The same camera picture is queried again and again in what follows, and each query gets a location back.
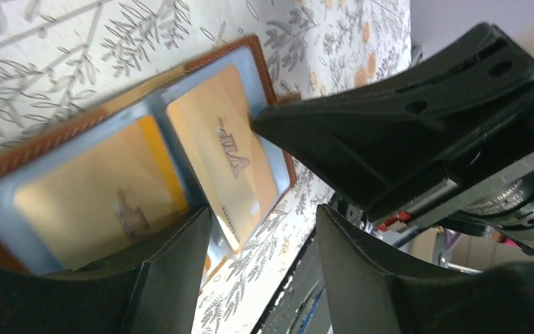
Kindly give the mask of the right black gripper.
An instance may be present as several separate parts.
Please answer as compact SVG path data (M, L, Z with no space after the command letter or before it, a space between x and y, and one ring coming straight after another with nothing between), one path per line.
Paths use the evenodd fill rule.
M252 129L373 219L451 180L448 228L534 255L534 58L493 24L393 77L270 106Z

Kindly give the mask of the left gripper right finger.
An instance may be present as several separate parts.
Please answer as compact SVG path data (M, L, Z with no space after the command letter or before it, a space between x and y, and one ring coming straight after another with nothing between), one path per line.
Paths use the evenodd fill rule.
M534 333L534 262L445 269L326 204L316 210L316 238L335 333Z

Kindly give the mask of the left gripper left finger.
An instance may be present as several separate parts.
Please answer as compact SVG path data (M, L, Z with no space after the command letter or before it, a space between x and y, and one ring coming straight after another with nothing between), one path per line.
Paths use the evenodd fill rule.
M0 333L189 333L211 235L211 211L77 271L0 268Z

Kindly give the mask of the gold VIP card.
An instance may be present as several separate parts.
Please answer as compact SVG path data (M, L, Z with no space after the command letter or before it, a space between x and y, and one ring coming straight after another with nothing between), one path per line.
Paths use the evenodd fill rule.
M237 254L279 191L234 65L169 103L166 115L225 238Z
M152 116L24 184L13 202L65 269L115 253L188 211Z

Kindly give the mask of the brown leather card holder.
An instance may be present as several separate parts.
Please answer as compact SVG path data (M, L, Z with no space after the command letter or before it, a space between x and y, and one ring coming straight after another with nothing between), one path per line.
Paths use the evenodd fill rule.
M0 267L78 269L208 205L206 267L240 253L296 181L251 122L276 101L249 35L0 153Z

